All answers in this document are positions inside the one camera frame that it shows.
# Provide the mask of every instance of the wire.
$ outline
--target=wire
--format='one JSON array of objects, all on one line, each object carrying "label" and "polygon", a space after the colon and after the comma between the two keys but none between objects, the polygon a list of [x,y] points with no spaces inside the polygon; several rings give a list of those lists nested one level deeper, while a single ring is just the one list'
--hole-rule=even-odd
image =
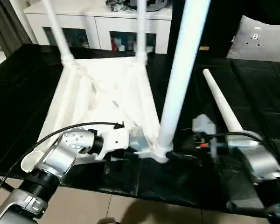
[{"label": "wire", "polygon": [[118,125],[118,123],[112,123],[112,122],[86,122],[86,123],[80,123],[80,124],[76,124],[76,125],[71,125],[71,126],[68,126],[68,127],[64,127],[64,128],[61,128],[49,135],[47,135],[46,137],[42,138],[41,140],[39,140],[37,143],[35,143],[35,145],[33,145],[27,152],[25,152],[9,169],[8,171],[5,173],[4,177],[1,179],[1,182],[0,182],[0,189],[2,187],[2,185],[5,183],[5,180],[7,179],[7,176],[9,175],[9,173],[13,170],[13,168],[15,167],[15,165],[20,162],[22,159],[24,159],[24,157],[26,155],[28,155],[29,153],[31,153],[36,147],[38,147],[40,144],[42,144],[45,140],[51,138],[52,136],[60,133],[60,132],[63,132],[63,131],[66,131],[68,129],[71,129],[71,128],[74,128],[74,127],[80,127],[80,126],[86,126],[86,125]]},{"label": "wire", "polygon": [[207,142],[210,141],[213,138],[217,138],[217,137],[225,137],[227,135],[242,135],[242,136],[246,136],[249,137],[257,142],[259,142],[261,145],[263,145],[265,148],[270,149],[270,147],[259,137],[256,137],[253,134],[247,133],[247,132],[228,132],[228,133],[221,133],[221,134],[211,134],[207,136]]}]

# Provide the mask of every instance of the white pole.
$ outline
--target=white pole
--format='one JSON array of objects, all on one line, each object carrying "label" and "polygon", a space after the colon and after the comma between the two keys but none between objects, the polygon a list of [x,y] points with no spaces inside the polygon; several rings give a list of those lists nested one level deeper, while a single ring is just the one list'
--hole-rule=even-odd
[{"label": "white pole", "polygon": [[51,0],[43,0],[43,3],[45,5],[47,15],[52,26],[53,35],[61,54],[62,64],[66,65],[67,63],[73,63],[75,60],[74,56],[71,54],[64,33],[58,25],[57,18],[50,1]]},{"label": "white pole", "polygon": [[172,65],[160,133],[156,145],[173,149],[172,140],[181,113],[210,0],[186,0]]},{"label": "white pole", "polygon": [[146,54],[146,32],[145,32],[145,13],[146,13],[147,0],[137,0],[137,51],[136,57],[139,62],[146,65],[147,54]]},{"label": "white pole", "polygon": [[241,132],[243,128],[239,123],[237,117],[234,115],[232,109],[230,108],[227,100],[225,99],[223,93],[218,87],[216,81],[211,75],[208,69],[203,70],[204,77],[206,79],[207,84],[210,87],[211,93],[213,94],[217,106],[222,114],[222,117],[225,121],[225,124],[228,128],[229,132]]}]

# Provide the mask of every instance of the beige floor tile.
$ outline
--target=beige floor tile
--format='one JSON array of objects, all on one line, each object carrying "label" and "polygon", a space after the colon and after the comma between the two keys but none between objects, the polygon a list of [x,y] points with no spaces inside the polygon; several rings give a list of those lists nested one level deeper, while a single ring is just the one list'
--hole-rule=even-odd
[{"label": "beige floor tile", "polygon": [[96,224],[106,217],[111,195],[59,187],[39,224]]},{"label": "beige floor tile", "polygon": [[203,224],[268,224],[264,218],[233,215],[216,211],[202,211]]},{"label": "beige floor tile", "polygon": [[[17,179],[8,178],[6,180],[6,183],[8,183],[9,185],[13,186],[14,188],[17,188],[22,183],[22,181],[21,180],[17,180]],[[8,191],[6,191],[4,189],[0,190],[0,206],[2,205],[2,203],[5,201],[5,199],[8,196],[9,196],[9,192]]]},{"label": "beige floor tile", "polygon": [[112,195],[108,217],[121,224],[201,224],[199,209]]}]

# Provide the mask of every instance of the black table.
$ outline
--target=black table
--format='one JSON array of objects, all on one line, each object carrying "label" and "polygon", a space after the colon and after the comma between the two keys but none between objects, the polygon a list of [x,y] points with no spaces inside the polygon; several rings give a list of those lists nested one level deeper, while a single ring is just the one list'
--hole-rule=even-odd
[{"label": "black table", "polygon": [[[129,56],[94,49],[71,49],[76,59]],[[147,73],[159,118],[172,59],[150,55]],[[259,133],[280,159],[280,63],[198,58],[174,139],[175,151],[201,158],[188,128],[205,113],[217,132],[227,128],[205,82],[209,68],[245,130]],[[0,175],[37,140],[62,72],[57,47],[24,45],[0,65]],[[11,177],[25,178],[20,165]],[[261,205],[240,164],[222,157],[220,164],[151,159],[74,166],[63,186],[163,201],[208,210],[261,216]]]}]

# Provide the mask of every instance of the gray cushion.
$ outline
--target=gray cushion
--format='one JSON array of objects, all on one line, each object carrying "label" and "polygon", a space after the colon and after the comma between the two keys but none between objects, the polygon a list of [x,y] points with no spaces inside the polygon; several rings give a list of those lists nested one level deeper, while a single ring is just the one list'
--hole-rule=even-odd
[{"label": "gray cushion", "polygon": [[243,16],[227,58],[280,62],[280,26]]}]

